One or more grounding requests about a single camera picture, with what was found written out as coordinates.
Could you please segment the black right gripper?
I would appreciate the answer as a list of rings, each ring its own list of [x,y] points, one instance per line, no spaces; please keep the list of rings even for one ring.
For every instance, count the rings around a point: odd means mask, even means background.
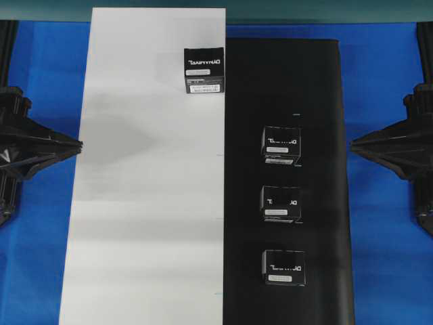
[[[432,84],[415,86],[403,103],[407,118],[350,143],[350,151],[414,180],[432,171]]]

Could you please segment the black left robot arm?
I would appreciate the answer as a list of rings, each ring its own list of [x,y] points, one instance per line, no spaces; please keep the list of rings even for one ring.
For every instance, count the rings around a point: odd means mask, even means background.
[[[16,210],[21,182],[83,149],[83,142],[29,118],[31,100],[7,85],[17,31],[16,20],[1,21],[1,225]]]

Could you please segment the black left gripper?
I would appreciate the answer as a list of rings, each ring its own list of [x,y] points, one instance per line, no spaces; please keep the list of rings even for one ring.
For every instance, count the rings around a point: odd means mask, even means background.
[[[19,87],[1,88],[1,170],[16,179],[31,179],[83,148],[83,142],[29,118],[31,106]]]

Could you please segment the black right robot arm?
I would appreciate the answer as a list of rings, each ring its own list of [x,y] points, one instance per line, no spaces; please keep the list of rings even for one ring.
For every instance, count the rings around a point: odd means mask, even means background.
[[[403,98],[407,118],[350,143],[359,156],[413,184],[415,218],[432,233],[432,23],[417,23],[423,83]]]

